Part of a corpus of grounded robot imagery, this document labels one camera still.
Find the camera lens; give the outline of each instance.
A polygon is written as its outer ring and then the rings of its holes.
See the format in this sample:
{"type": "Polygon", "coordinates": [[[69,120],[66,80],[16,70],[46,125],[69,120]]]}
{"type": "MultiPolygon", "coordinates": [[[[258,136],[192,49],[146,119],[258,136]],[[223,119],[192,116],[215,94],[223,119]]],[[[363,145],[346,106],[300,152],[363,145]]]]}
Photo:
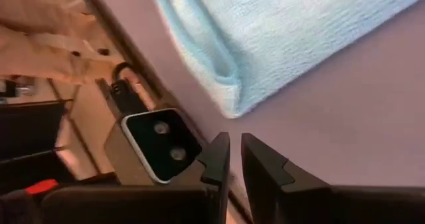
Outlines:
{"type": "Polygon", "coordinates": [[[186,150],[184,148],[173,148],[170,151],[170,156],[175,161],[183,161],[186,158],[186,150]]]}
{"type": "Polygon", "coordinates": [[[170,127],[168,126],[167,123],[164,123],[164,122],[157,122],[153,126],[153,129],[155,130],[157,134],[168,134],[170,132],[170,127]]]}

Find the beige sleeve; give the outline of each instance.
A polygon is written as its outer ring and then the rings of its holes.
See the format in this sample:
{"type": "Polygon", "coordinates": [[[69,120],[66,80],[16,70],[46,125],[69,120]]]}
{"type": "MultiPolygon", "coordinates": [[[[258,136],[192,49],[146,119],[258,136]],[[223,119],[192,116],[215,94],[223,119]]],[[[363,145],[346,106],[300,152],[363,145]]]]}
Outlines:
{"type": "Polygon", "coordinates": [[[0,27],[0,76],[16,74],[83,83],[110,77],[113,66],[40,45],[23,33],[0,27]]]}
{"type": "Polygon", "coordinates": [[[93,15],[73,13],[42,0],[0,0],[0,25],[25,33],[90,39],[102,29],[93,15]]]}
{"type": "Polygon", "coordinates": [[[51,33],[84,40],[104,36],[92,15],[72,13],[41,0],[0,0],[0,76],[24,75],[82,83],[108,78],[114,64],[75,57],[40,45],[25,33],[51,33]]]}

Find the purple table surface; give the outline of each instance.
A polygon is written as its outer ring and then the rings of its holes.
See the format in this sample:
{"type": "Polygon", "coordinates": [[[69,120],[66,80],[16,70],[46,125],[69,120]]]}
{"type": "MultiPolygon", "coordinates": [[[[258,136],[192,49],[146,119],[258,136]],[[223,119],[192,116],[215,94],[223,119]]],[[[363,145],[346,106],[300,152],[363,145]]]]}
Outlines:
{"type": "Polygon", "coordinates": [[[103,0],[202,133],[251,132],[324,181],[425,186],[425,1],[228,120],[185,68],[153,0],[103,0]]]}

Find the towel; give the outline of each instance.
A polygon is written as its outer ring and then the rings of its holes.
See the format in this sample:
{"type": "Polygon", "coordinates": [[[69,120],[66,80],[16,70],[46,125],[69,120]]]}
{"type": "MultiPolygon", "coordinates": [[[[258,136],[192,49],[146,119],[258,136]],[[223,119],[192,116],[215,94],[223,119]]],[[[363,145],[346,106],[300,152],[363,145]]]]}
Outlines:
{"type": "Polygon", "coordinates": [[[227,118],[419,0],[156,0],[185,64],[227,118]]]}

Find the black camera face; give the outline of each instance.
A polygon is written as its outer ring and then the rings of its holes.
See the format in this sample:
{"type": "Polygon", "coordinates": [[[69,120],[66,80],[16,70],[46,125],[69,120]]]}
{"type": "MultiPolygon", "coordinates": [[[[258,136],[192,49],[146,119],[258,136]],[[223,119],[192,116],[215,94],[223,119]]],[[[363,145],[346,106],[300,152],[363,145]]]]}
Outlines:
{"type": "Polygon", "coordinates": [[[176,110],[131,116],[126,126],[154,174],[163,181],[179,175],[202,150],[176,110]]]}

